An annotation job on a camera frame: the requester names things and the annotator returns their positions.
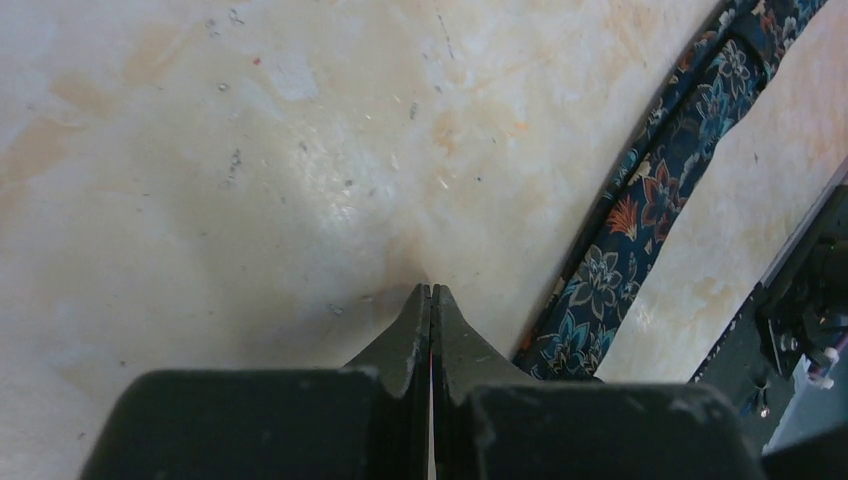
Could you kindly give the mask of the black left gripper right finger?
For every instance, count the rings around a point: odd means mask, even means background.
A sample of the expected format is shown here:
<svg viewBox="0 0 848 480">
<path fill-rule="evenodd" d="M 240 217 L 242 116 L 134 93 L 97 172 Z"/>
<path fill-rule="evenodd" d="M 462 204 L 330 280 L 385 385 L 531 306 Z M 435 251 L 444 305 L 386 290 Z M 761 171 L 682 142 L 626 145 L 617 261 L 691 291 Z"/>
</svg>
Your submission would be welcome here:
<svg viewBox="0 0 848 480">
<path fill-rule="evenodd" d="M 440 479 L 762 479 L 758 450 L 698 384 L 544 382 L 506 360 L 432 292 Z"/>
</svg>

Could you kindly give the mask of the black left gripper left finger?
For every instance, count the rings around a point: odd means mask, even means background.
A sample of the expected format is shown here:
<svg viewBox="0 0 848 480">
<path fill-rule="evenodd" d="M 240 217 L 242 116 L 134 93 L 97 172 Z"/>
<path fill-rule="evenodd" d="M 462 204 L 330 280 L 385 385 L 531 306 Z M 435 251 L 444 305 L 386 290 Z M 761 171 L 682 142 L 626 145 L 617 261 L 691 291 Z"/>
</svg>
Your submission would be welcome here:
<svg viewBox="0 0 848 480">
<path fill-rule="evenodd" d="M 335 369 L 158 370 L 113 407 L 84 479 L 424 479 L 431 292 Z"/>
</svg>

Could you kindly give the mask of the navy floral tie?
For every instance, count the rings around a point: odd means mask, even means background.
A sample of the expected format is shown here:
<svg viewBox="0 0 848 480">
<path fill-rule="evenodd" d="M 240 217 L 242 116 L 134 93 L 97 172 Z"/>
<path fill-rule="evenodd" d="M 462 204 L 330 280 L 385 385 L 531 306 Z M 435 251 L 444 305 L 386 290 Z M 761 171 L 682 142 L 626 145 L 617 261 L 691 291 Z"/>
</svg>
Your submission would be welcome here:
<svg viewBox="0 0 848 480">
<path fill-rule="evenodd" d="M 514 356 L 538 380 L 594 377 L 718 142 L 751 110 L 820 0 L 724 1 L 619 156 Z"/>
</svg>

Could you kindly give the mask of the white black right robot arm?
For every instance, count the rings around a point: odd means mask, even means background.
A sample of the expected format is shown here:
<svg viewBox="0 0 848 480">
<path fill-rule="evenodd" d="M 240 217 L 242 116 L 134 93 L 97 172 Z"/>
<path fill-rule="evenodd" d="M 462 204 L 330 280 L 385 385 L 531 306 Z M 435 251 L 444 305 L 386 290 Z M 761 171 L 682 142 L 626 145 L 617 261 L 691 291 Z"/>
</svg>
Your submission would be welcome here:
<svg viewBox="0 0 848 480">
<path fill-rule="evenodd" d="M 834 187 L 788 250 L 765 289 L 756 324 L 761 351 L 777 377 L 789 380 L 804 358 L 832 363 L 826 341 L 847 330 L 847 187 Z"/>
</svg>

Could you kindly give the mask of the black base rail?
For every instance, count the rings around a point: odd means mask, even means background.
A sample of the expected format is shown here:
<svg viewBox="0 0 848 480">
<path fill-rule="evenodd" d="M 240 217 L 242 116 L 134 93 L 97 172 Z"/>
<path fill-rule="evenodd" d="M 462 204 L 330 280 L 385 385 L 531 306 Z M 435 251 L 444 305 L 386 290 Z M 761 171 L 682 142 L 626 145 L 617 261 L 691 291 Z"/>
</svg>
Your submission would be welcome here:
<svg viewBox="0 0 848 480">
<path fill-rule="evenodd" d="M 690 378 L 719 391 L 759 449 L 772 439 L 794 395 L 794 385 L 772 364 L 770 336 L 758 309 L 767 293 L 758 283 Z"/>
</svg>

